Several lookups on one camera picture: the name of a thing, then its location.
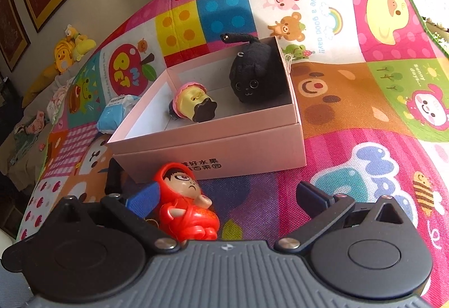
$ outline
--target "blue plastic package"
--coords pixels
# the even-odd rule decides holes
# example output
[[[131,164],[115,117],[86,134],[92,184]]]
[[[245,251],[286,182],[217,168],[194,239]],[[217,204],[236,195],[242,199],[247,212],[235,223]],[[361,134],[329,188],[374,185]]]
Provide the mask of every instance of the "blue plastic package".
[[[113,134],[139,99],[138,96],[134,95],[112,98],[103,109],[103,113],[97,122],[97,129],[102,133]]]

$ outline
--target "pink box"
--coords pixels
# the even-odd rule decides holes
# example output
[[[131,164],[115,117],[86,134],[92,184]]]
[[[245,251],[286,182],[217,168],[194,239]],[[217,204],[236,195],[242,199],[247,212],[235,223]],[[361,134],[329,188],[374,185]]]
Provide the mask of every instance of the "pink box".
[[[251,175],[306,165],[295,91],[275,38],[288,91],[263,104],[243,104],[230,86],[231,64],[243,45],[206,54],[165,70],[108,142],[114,158],[135,182],[149,182],[166,162],[186,163],[197,179]],[[213,120],[173,120],[168,104],[187,82],[199,82],[217,102]]]

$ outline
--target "cartoon bee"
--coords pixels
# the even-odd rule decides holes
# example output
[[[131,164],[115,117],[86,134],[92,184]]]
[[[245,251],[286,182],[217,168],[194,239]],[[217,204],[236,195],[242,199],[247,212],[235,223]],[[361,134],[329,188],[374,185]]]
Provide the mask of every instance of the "cartoon bee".
[[[413,188],[418,204],[427,217],[430,217],[433,209],[444,215],[445,210],[441,205],[443,198],[439,192],[432,191],[429,179],[420,171],[413,175]]]

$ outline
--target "red toy figure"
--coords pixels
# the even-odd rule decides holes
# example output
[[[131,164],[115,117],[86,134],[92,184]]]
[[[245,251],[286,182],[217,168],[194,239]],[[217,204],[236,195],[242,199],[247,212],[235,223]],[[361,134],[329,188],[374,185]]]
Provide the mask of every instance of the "red toy figure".
[[[178,241],[216,240],[220,226],[208,208],[212,201],[202,195],[193,172],[183,164],[162,166],[154,177],[160,186],[159,228]]]

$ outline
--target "rainbow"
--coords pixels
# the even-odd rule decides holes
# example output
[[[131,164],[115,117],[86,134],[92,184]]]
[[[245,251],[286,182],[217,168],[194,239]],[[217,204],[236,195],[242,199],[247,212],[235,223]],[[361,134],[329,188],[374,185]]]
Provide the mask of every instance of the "rainbow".
[[[334,35],[339,34],[343,28],[343,18],[341,17],[341,14],[338,12],[338,10],[329,7],[329,16],[331,16],[335,20],[335,25],[333,28]]]

